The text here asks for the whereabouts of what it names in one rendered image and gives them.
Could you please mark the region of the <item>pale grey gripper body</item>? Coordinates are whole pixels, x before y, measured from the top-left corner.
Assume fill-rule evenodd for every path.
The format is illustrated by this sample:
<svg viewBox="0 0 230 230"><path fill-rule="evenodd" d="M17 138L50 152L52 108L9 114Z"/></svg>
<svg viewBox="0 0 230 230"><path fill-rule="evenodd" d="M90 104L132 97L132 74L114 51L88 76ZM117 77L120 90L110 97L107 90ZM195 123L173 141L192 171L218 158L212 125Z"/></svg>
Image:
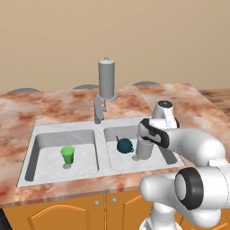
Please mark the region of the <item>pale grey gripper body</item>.
<svg viewBox="0 0 230 230"><path fill-rule="evenodd" d="M147 160L153 151L154 144L142 137L137 137L137 148L135 154L132 156L134 161Z"/></svg>

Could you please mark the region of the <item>dark teal teapot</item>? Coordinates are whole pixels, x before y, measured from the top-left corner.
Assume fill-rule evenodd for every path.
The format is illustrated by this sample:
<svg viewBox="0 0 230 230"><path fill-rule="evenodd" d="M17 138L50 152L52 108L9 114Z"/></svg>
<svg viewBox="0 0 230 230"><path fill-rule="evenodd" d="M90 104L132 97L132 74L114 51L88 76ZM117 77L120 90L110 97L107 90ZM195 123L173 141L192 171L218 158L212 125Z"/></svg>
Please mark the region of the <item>dark teal teapot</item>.
<svg viewBox="0 0 230 230"><path fill-rule="evenodd" d="M128 138L117 138L117 150L122 154L132 153L134 151L133 144Z"/></svg>

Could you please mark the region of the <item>grey double sink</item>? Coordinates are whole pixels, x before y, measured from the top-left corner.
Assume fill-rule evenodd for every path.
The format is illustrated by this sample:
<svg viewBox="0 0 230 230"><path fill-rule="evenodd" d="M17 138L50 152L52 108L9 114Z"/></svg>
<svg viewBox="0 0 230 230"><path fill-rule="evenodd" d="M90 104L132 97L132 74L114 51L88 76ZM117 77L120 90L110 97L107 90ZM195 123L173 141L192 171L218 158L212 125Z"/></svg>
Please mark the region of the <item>grey double sink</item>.
<svg viewBox="0 0 230 230"><path fill-rule="evenodd" d="M37 125L34 127L24 159L20 187L91 179L123 173L183 167L175 153L157 146L147 160L134 161L133 153L117 150L117 138L137 143L140 118L107 119L100 124L92 121ZM66 164L61 154L64 146L75 148L74 161Z"/></svg>

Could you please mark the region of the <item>green glass cup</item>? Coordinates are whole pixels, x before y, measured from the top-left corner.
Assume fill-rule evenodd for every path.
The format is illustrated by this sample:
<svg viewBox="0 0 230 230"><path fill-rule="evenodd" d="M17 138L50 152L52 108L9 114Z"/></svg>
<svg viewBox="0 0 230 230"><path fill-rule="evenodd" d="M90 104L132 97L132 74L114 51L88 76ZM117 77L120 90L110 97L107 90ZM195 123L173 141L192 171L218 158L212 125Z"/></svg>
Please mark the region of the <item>green glass cup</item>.
<svg viewBox="0 0 230 230"><path fill-rule="evenodd" d="M64 146L61 149L61 154L66 164L72 164L74 161L75 148L73 146Z"/></svg>

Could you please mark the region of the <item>grey stool seat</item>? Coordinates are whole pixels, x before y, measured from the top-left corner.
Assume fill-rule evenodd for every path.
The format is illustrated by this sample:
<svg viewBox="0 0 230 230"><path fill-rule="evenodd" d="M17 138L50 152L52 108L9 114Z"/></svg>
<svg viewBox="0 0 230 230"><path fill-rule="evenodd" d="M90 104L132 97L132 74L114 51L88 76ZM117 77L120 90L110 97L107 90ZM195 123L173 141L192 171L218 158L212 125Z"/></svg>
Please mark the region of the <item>grey stool seat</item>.
<svg viewBox="0 0 230 230"><path fill-rule="evenodd" d="M97 84L82 84L82 85L78 85L77 87L73 88L73 90L76 90L76 89L91 89L91 88L99 88L99 85L97 85Z"/></svg>
<svg viewBox="0 0 230 230"><path fill-rule="evenodd" d="M141 81L141 82L137 82L137 83L134 83L132 84L133 86L141 86L141 85L154 85L154 84L159 84L159 83L156 83L156 82L152 82L152 81Z"/></svg>
<svg viewBox="0 0 230 230"><path fill-rule="evenodd" d="M39 92L40 90L35 88L18 88L14 89L8 93L32 93L32 92Z"/></svg>

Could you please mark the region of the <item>grey tap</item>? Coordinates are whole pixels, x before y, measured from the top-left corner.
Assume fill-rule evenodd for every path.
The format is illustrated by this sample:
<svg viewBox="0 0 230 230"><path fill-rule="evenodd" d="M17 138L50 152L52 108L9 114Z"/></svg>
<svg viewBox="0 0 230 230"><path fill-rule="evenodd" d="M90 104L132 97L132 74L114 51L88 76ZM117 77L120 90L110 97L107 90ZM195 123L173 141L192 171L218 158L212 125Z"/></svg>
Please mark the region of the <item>grey tap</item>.
<svg viewBox="0 0 230 230"><path fill-rule="evenodd" d="M94 123L100 124L104 120L106 103L115 101L115 61L108 57L98 61L99 92L93 99Z"/></svg>

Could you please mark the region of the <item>black appliance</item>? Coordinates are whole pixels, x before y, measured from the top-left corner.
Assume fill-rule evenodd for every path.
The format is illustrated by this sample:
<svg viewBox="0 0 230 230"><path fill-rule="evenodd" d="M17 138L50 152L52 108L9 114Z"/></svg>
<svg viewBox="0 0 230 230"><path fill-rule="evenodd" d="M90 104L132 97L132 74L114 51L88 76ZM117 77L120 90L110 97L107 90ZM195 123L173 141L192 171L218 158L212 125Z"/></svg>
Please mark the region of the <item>black appliance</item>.
<svg viewBox="0 0 230 230"><path fill-rule="evenodd" d="M0 208L0 230L13 230L9 224L9 221L4 211L1 208Z"/></svg>

